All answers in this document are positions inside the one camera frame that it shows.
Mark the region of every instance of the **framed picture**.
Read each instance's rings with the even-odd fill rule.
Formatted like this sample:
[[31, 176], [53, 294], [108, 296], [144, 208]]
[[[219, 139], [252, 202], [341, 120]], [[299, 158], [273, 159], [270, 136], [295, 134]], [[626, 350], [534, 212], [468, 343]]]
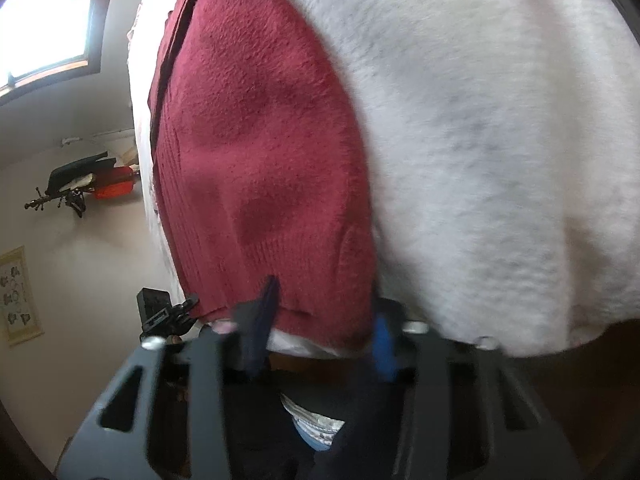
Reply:
[[9, 346], [43, 333], [31, 295], [24, 247], [0, 256], [0, 306]]

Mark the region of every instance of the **metal screw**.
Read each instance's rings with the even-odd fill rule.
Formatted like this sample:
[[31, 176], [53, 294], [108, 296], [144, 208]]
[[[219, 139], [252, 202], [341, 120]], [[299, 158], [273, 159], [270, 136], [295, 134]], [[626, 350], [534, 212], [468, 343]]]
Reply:
[[421, 321], [407, 321], [402, 326], [405, 334], [426, 334], [429, 331], [429, 325]]

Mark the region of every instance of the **knit texture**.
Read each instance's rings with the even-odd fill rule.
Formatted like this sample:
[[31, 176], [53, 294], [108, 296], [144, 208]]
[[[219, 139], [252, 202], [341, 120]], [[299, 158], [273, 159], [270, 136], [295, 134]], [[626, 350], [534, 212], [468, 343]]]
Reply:
[[274, 274], [277, 328], [361, 344], [375, 271], [364, 149], [304, 20], [286, 0], [178, 0], [150, 101], [159, 211], [194, 314], [227, 317]]
[[[167, 1], [131, 43], [141, 164]], [[611, 0], [289, 1], [358, 117], [386, 297], [521, 356], [640, 317], [640, 48]]]

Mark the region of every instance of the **white blanket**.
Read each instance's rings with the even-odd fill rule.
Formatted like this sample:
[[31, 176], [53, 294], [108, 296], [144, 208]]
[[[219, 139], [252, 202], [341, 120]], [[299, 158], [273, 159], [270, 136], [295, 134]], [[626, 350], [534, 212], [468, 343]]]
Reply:
[[[360, 121], [387, 296], [520, 356], [640, 317], [640, 48], [610, 0], [289, 1]], [[146, 99], [174, 4], [143, 0], [129, 56], [146, 212], [171, 270]], [[275, 348], [333, 353], [296, 344]]]

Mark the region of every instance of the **black clamp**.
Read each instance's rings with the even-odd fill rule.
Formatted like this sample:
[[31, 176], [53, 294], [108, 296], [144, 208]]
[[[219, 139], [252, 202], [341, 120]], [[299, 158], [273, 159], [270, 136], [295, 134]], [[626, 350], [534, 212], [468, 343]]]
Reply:
[[[269, 277], [260, 298], [236, 308], [234, 330], [207, 327], [199, 338], [175, 345], [145, 339], [72, 440], [59, 478], [158, 480], [146, 452], [154, 414], [163, 416], [154, 410], [156, 392], [165, 376], [173, 380], [177, 370], [188, 370], [191, 478], [231, 480], [223, 393], [228, 376], [236, 376], [232, 370], [251, 380], [265, 369], [278, 291], [277, 279]], [[187, 316], [193, 301], [171, 307], [167, 293], [143, 289], [144, 330], [185, 332], [193, 325]], [[391, 300], [374, 298], [373, 311], [384, 330], [376, 330], [370, 358], [380, 381], [404, 385], [391, 480], [583, 478], [560, 427], [497, 346], [441, 338], [424, 323], [407, 322]], [[118, 413], [117, 424], [110, 412]]]
[[168, 292], [143, 288], [136, 299], [142, 322], [140, 341], [153, 335], [164, 338], [185, 335], [196, 322], [189, 316], [189, 311], [199, 301], [196, 294], [189, 296], [184, 303], [172, 305]]

